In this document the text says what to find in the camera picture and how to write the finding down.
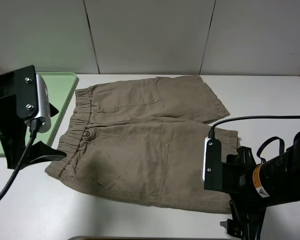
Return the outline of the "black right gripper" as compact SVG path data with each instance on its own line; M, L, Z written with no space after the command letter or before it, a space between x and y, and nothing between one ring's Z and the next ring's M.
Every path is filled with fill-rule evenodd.
M229 154L222 162L222 188L207 189L226 193L230 196L232 218L219 225L226 233L241 240L259 240L266 208L258 201L259 195L252 184L252 172L256 162L249 147L241 146L237 154Z

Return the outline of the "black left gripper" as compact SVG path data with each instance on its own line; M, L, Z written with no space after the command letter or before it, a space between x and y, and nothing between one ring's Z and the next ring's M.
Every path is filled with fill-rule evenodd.
M50 116L59 110L49 103ZM15 169L25 150L27 125L38 113L36 70L34 65L0 75L0 142L8 169ZM61 161L67 154L53 149L42 141L30 147L21 168L31 165Z

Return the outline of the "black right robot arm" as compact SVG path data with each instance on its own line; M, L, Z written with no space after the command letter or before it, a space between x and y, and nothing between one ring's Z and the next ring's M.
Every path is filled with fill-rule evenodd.
M214 137L204 143L202 182L209 191L229 194L231 219L220 222L227 234L241 240L261 237L266 209L300 201L300 132L279 155L257 164L252 150L241 146L222 162L222 144Z

